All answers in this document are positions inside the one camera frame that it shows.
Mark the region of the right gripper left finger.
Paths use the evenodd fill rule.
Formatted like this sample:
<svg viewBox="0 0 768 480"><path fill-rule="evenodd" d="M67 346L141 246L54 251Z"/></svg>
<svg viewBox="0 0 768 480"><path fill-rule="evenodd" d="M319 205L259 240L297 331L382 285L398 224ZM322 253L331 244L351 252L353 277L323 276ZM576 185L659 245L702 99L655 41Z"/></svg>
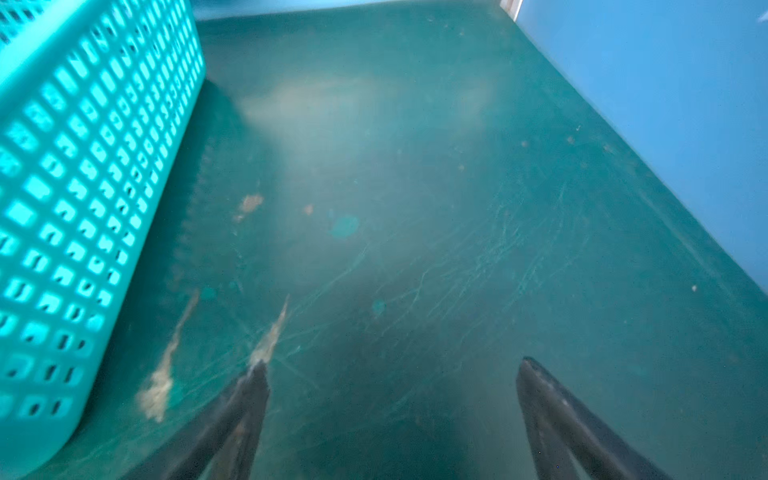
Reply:
<svg viewBox="0 0 768 480"><path fill-rule="evenodd" d="M125 479L248 479L270 396L267 364L246 368Z"/></svg>

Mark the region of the teal perforated plastic basket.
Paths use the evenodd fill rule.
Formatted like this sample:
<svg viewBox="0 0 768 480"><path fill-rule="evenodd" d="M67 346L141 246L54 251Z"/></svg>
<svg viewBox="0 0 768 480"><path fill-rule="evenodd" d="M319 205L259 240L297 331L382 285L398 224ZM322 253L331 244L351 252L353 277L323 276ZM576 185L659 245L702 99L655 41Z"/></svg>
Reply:
<svg viewBox="0 0 768 480"><path fill-rule="evenodd" d="M1 5L1 475L68 442L205 78L187 1Z"/></svg>

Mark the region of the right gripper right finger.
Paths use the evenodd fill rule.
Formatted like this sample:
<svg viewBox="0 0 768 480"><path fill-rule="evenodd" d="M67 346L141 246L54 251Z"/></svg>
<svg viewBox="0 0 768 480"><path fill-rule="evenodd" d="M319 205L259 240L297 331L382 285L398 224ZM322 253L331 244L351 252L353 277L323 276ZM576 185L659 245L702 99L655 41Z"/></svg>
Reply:
<svg viewBox="0 0 768 480"><path fill-rule="evenodd" d="M528 443L540 479L667 479L532 357L516 377Z"/></svg>

